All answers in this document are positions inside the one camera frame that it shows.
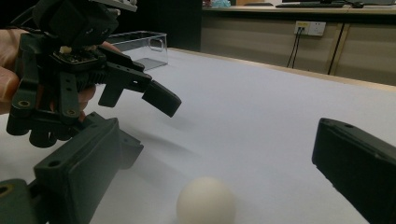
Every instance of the transparent plastic box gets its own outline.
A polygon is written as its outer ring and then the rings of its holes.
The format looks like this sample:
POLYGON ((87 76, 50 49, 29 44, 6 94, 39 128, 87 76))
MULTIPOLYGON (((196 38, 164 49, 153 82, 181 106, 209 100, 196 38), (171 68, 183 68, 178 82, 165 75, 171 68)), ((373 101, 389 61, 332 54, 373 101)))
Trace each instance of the transparent plastic box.
POLYGON ((130 56, 133 61, 145 65, 145 71, 168 64, 166 34, 135 31, 111 35, 107 42, 130 56))

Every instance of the white ball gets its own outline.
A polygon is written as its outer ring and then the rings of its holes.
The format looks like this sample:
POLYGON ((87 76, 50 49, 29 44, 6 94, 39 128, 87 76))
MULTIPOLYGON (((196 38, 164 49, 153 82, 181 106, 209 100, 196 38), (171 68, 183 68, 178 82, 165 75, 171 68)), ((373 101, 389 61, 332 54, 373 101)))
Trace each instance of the white ball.
POLYGON ((232 224, 234 219, 234 196, 216 178, 194 179, 178 196, 178 224, 232 224))

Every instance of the screw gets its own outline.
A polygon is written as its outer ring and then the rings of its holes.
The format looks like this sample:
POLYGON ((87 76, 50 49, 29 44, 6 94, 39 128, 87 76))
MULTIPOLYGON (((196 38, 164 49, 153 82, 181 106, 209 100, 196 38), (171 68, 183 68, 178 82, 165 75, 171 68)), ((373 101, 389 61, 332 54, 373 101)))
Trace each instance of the screw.
POLYGON ((66 113, 67 113, 67 115, 76 115, 76 111, 73 110, 73 109, 68 109, 68 110, 66 111, 66 113))
POLYGON ((13 189, 10 184, 0 186, 0 198, 9 194, 13 189))
POLYGON ((102 35, 105 35, 105 34, 107 34, 107 33, 108 33, 108 28, 105 29, 104 31, 102 31, 102 35))
POLYGON ((29 101, 19 101, 18 105, 20 105, 20 106, 29 106, 30 102, 29 101))
POLYGON ((93 32, 93 28, 89 29, 88 31, 85 32, 85 35, 90 35, 93 32))

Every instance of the table surface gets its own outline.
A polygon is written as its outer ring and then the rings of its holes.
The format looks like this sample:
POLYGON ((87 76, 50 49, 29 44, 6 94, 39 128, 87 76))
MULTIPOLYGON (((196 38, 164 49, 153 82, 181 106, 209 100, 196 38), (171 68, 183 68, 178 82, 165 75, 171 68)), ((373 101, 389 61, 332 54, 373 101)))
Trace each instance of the table surface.
MULTIPOLYGON (((92 223, 176 224, 177 196, 200 176, 230 188, 236 224, 367 223, 312 164, 312 150, 320 118, 396 145, 394 87, 175 49, 168 56, 148 73, 183 101, 173 118, 132 91, 114 108, 98 106, 103 86, 86 109, 118 118, 145 146, 117 173, 92 223)), ((0 180, 30 182, 32 167, 61 143, 34 148, 6 123, 0 116, 0 180)))

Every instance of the electrical outlet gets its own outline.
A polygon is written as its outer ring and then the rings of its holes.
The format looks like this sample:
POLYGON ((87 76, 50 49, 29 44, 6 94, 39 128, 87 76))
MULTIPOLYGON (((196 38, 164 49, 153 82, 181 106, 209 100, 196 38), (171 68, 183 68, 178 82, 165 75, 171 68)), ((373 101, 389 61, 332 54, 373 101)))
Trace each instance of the electrical outlet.
POLYGON ((296 26, 294 28, 294 34, 297 35, 298 30, 300 28, 300 29, 303 29, 301 31, 302 35, 308 35, 310 23, 311 23, 311 21, 297 21, 296 26))
POLYGON ((311 21, 308 29, 309 35, 323 35, 326 22, 324 21, 311 21))

